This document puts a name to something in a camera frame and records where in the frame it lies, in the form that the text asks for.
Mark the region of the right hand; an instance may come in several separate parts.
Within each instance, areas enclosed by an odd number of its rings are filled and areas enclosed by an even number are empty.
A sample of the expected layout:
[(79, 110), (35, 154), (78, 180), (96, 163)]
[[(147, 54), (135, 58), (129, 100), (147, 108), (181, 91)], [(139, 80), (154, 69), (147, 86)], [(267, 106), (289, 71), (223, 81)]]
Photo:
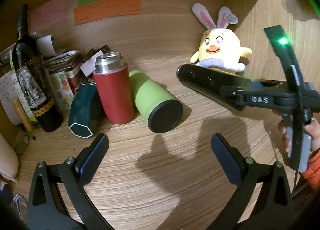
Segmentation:
[[(287, 153), (291, 147), (291, 140), (286, 134), (286, 126), (283, 121), (278, 124), (278, 129), (283, 134), (282, 143), (284, 144), (284, 149)], [(308, 125), (304, 126), (304, 129), (312, 138), (310, 147), (310, 155), (312, 155), (319, 150), (319, 122), (315, 118), (312, 118), (311, 122)]]

